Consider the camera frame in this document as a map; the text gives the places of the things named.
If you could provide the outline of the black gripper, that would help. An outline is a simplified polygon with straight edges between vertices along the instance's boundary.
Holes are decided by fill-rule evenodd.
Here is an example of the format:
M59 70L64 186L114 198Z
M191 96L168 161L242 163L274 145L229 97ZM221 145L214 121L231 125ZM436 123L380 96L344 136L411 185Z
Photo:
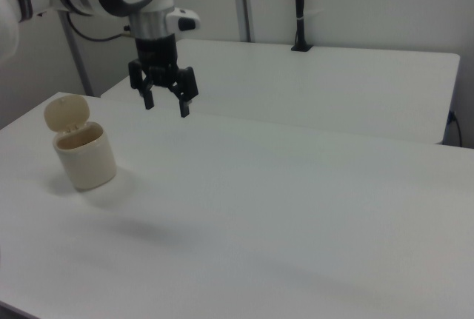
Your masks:
M138 90L147 110L154 107L152 87L167 88L179 99L182 118L190 114L191 100L198 95L192 67L179 68L176 37L136 39L138 58L128 64L130 86Z

